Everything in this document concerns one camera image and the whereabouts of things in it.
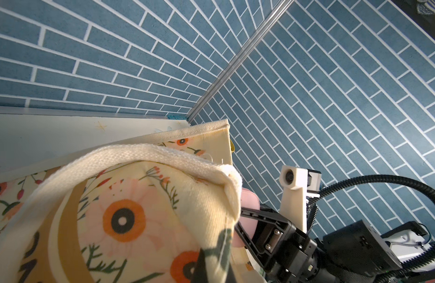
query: canvas bag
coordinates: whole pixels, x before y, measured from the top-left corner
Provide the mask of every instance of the canvas bag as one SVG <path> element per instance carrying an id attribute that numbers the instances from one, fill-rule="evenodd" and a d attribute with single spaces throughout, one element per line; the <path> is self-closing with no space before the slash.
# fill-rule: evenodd
<path id="1" fill-rule="evenodd" d="M 185 142 L 182 139 L 177 141 L 179 144 Z M 165 258 L 172 258 L 171 261 L 175 262 L 176 255 L 187 257 L 187 249 L 202 249 L 206 255 L 209 281 L 223 282 L 228 268 L 232 230 L 239 217 L 241 178 L 232 166 L 212 164 L 198 157 L 196 149 L 194 152 L 187 154 L 149 144 L 109 146 L 54 173 L 25 201 L 20 212 L 8 223 L 5 240 L 0 239 L 0 282 L 21 279 L 19 276 L 29 268 L 31 271 L 28 276 L 42 276 L 42 271 L 46 276 L 52 275 L 43 282 L 53 279 L 57 282 L 86 282 L 90 279 L 90 282 L 169 282 L 180 278 L 179 275 L 176 278 L 173 269 L 166 266 L 159 269 L 161 265 L 153 263 L 156 260 L 164 262 Z M 84 199 L 89 196 L 89 205 L 82 209 L 86 202 Z M 124 200 L 129 200 L 127 203 L 133 201 L 130 203 L 133 207 L 130 208 L 135 209 L 133 214 L 136 218 L 140 216 L 140 213 L 136 213 L 137 204 L 142 208 L 145 206 L 144 229 L 139 227 L 132 238 L 121 238 L 120 242 L 119 235 L 112 236 L 109 233 L 112 225 L 107 225 L 108 230 L 102 229 L 104 232 L 95 233 L 93 229 L 96 226 L 103 228 L 106 225 L 92 225 L 94 222 L 90 222 L 90 219 L 99 222 L 101 212 L 101 218 L 105 219 L 104 214 L 111 207 L 110 204 L 125 204 Z M 110 211 L 115 212 L 117 208 L 114 205 Z M 153 209 L 156 211 L 156 208 L 167 212 L 167 215 L 149 213 Z M 62 230 L 65 223 L 71 221 L 66 210 L 72 211 L 70 216 L 73 218 L 69 218 L 77 222 L 75 241 L 71 240 L 75 238 L 71 229 Z M 37 229 L 48 229 L 49 233 L 43 234 Z M 102 251 L 97 248 L 98 245 L 87 242 L 94 237 L 100 240 Z M 47 254 L 49 262 L 42 262 L 43 253 Z M 38 262 L 32 266 L 34 259 L 38 259 Z M 40 269 L 46 266 L 51 272 Z M 144 268 L 135 272 L 137 269 L 134 266 Z M 100 268 L 101 271 L 108 268 L 109 273 L 98 272 Z"/>

